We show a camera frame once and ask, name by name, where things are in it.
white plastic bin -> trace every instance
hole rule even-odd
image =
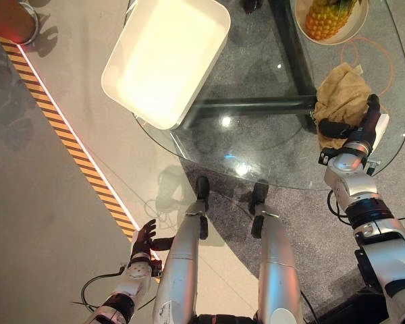
[[[154,127],[176,127],[230,24],[228,11],[214,0],[137,0],[103,72],[103,90]]]

glass table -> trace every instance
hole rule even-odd
[[[294,2],[264,1],[246,14],[239,0],[219,0],[232,19],[227,44],[184,121],[142,129],[173,154],[227,175],[288,188],[327,189],[310,117],[316,87],[341,62],[361,64],[390,122],[373,158],[382,171],[405,140],[405,55],[385,0],[371,1],[348,42],[318,45],[298,29]]]

pineapple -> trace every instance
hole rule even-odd
[[[358,0],[313,0],[304,31],[320,41],[334,36],[351,15]]]

towel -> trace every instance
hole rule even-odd
[[[342,122],[350,126],[359,126],[367,112],[367,99],[371,87],[360,76],[361,67],[350,67],[343,63],[332,69],[317,91],[317,104],[314,117],[317,125],[322,119],[330,122]],[[339,149],[346,139],[330,138],[318,132],[321,148],[332,147]]]

metal table frame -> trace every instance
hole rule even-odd
[[[303,48],[292,16],[290,0],[269,0],[277,30],[288,58],[297,97],[251,98],[251,99],[206,99],[195,101],[186,114],[181,128],[190,128],[195,121],[219,115],[301,115],[304,128],[314,130],[311,111],[317,102],[317,90],[304,57]]]

